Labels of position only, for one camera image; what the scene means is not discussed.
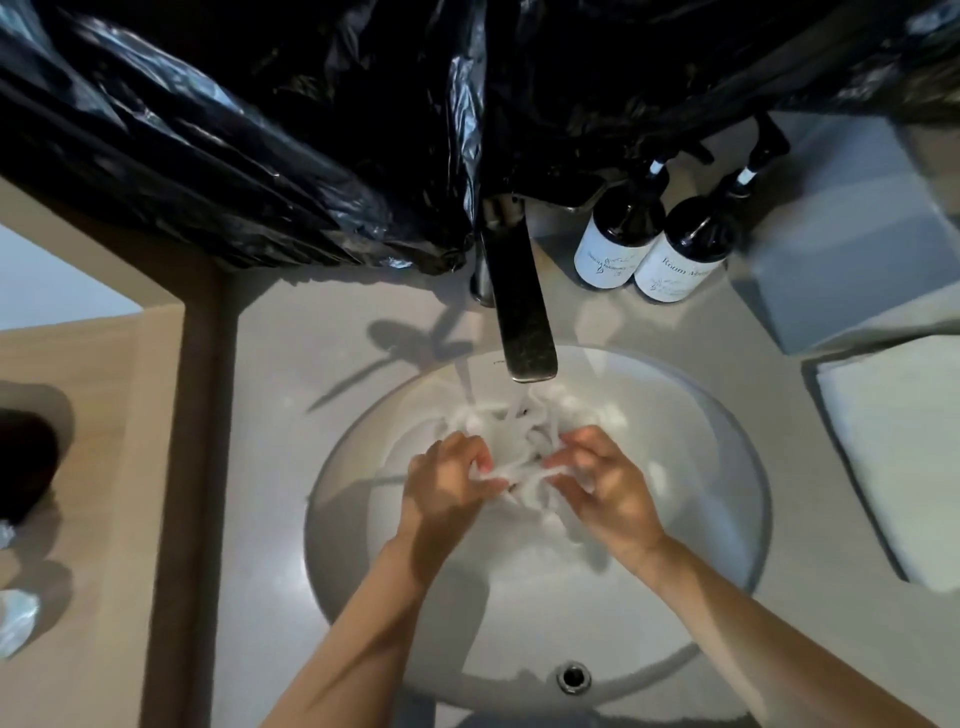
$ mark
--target finger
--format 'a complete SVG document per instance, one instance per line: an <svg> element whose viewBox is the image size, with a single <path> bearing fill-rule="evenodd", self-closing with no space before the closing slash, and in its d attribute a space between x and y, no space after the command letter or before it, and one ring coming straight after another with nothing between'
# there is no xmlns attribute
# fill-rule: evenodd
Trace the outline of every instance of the finger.
<svg viewBox="0 0 960 728"><path fill-rule="evenodd" d="M493 480L477 480L474 485L481 500L490 500L507 490L510 487L510 481L497 477Z"/></svg>
<svg viewBox="0 0 960 728"><path fill-rule="evenodd" d="M586 448L602 457L613 457L620 452L620 448L610 439L610 435L597 425L571 429L569 432L562 433L560 439L567 445Z"/></svg>
<svg viewBox="0 0 960 728"><path fill-rule="evenodd" d="M456 449L456 455L468 467L470 463L476 463L481 473L489 473L493 470L493 457L490 455L487 443L480 435L467 437Z"/></svg>
<svg viewBox="0 0 960 728"><path fill-rule="evenodd" d="M426 460L426 455L414 455L412 458L410 458L410 465L407 466L407 474L409 475L414 470L419 468L423 464L424 460Z"/></svg>
<svg viewBox="0 0 960 728"><path fill-rule="evenodd" d="M580 483L572 475L553 475L547 478L547 482L560 491L560 495L570 504L570 509L582 521L584 513L593 501L593 496L581 488Z"/></svg>
<svg viewBox="0 0 960 728"><path fill-rule="evenodd" d="M424 457L436 459L437 453L440 452L440 446L442 444L443 443L441 443L440 440L435 442L433 445L431 445L429 448L426 449L426 453L423 454Z"/></svg>
<svg viewBox="0 0 960 728"><path fill-rule="evenodd" d="M440 443L440 452L452 452L460 447L460 444L466 439L467 435L460 430L451 432L444 438L444 441Z"/></svg>
<svg viewBox="0 0 960 728"><path fill-rule="evenodd" d="M585 473L596 474L603 468L603 458L586 448L571 446L562 450L557 450L549 457L540 461L540 464L546 468L577 468Z"/></svg>

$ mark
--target faucet spout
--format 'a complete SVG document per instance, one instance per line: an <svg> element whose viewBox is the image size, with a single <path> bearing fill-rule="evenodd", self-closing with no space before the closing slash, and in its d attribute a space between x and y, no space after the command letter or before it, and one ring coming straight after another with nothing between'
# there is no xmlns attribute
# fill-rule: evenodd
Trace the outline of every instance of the faucet spout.
<svg viewBox="0 0 960 728"><path fill-rule="evenodd" d="M528 383L557 375L557 349L546 315L540 279L523 215L523 202L509 195L501 214L485 204L487 227L476 243L476 268L470 292L485 306L496 306L507 370Z"/></svg>

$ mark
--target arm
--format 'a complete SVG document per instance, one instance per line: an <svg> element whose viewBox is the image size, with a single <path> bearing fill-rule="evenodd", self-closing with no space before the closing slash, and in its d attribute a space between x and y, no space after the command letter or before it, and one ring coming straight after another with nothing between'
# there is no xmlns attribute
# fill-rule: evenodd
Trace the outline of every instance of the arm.
<svg viewBox="0 0 960 728"><path fill-rule="evenodd" d="M474 461L492 468L483 440L454 432L410 462L396 536L262 728L387 725L427 590L483 503L506 486L470 482Z"/></svg>
<svg viewBox="0 0 960 728"><path fill-rule="evenodd" d="M562 438L566 447L543 466L575 468L594 490L567 475L551 482L611 555L676 613L761 724L933 725L667 536L643 474L603 430Z"/></svg>

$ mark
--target hand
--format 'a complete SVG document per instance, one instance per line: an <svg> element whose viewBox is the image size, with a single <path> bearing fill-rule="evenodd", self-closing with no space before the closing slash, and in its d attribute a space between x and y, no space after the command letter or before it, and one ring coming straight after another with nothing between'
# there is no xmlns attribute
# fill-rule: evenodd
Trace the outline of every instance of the hand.
<svg viewBox="0 0 960 728"><path fill-rule="evenodd" d="M426 580L436 576L483 504L509 485L500 479L471 481L474 462L481 473L493 468L483 438L463 432L450 434L410 461L396 540L413 549L414 570Z"/></svg>
<svg viewBox="0 0 960 728"><path fill-rule="evenodd" d="M600 427L581 427L560 436L566 447L545 458L545 468L567 466L593 481L593 493L576 478L549 478L587 529L628 570L644 578L644 563L670 539L663 531L647 482L610 435Z"/></svg>

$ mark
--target wall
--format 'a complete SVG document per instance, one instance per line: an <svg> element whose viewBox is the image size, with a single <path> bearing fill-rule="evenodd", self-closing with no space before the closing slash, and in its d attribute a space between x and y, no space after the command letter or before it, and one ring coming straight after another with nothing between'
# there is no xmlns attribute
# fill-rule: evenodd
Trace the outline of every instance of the wall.
<svg viewBox="0 0 960 728"><path fill-rule="evenodd" d="M0 225L0 330L124 316L143 309Z"/></svg>

